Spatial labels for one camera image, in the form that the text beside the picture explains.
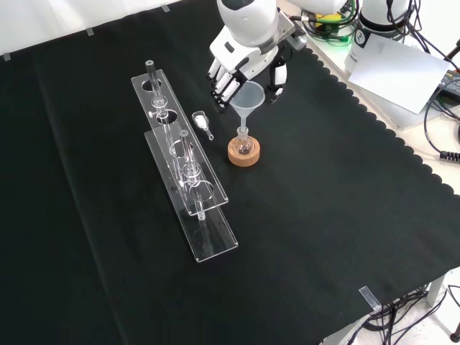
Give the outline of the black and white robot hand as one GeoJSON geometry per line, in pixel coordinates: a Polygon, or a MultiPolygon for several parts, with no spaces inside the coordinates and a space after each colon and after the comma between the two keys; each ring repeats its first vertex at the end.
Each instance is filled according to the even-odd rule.
{"type": "Polygon", "coordinates": [[[268,52],[262,52],[259,47],[245,47],[224,27],[210,45],[213,62],[207,79],[211,83],[214,108],[224,112],[247,81],[261,83],[267,104],[276,102],[288,79],[286,59],[282,56],[284,49],[283,44],[268,52]]]}

